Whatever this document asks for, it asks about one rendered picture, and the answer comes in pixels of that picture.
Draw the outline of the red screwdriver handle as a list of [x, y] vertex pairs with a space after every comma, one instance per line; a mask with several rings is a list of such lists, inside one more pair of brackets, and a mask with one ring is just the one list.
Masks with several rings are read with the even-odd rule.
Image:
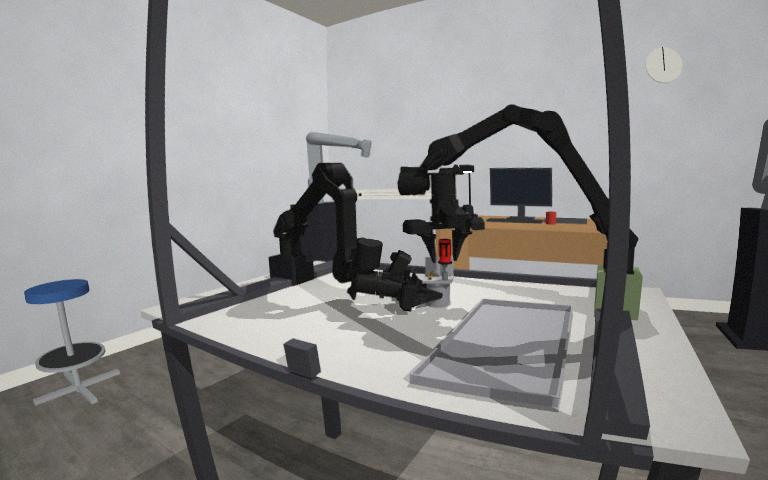
[[448, 280], [448, 272], [446, 267], [448, 264], [452, 264], [451, 261], [451, 239], [439, 239], [439, 264], [444, 264], [444, 271], [442, 272], [442, 280]]

